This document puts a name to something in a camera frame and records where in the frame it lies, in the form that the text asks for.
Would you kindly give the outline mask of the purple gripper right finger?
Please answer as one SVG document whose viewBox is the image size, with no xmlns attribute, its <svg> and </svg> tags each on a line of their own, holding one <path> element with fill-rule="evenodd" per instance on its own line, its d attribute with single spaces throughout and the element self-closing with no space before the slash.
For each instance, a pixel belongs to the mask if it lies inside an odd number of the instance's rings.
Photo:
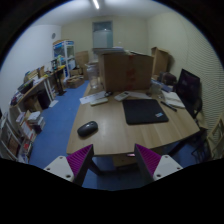
<svg viewBox="0 0 224 224">
<path fill-rule="evenodd" d="M 145 183 L 152 183 L 182 169 L 169 155 L 159 155 L 156 152 L 135 145 L 134 154 Z"/>
</svg>

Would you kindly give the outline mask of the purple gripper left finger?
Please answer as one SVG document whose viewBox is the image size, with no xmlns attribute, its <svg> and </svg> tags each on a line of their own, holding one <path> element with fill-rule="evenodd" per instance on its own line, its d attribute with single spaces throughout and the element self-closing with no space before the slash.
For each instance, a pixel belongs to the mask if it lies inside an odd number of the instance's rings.
<svg viewBox="0 0 224 224">
<path fill-rule="evenodd" d="M 67 157 L 58 156 L 44 170 L 81 186 L 90 167 L 93 155 L 93 145 L 90 144 Z"/>
</svg>

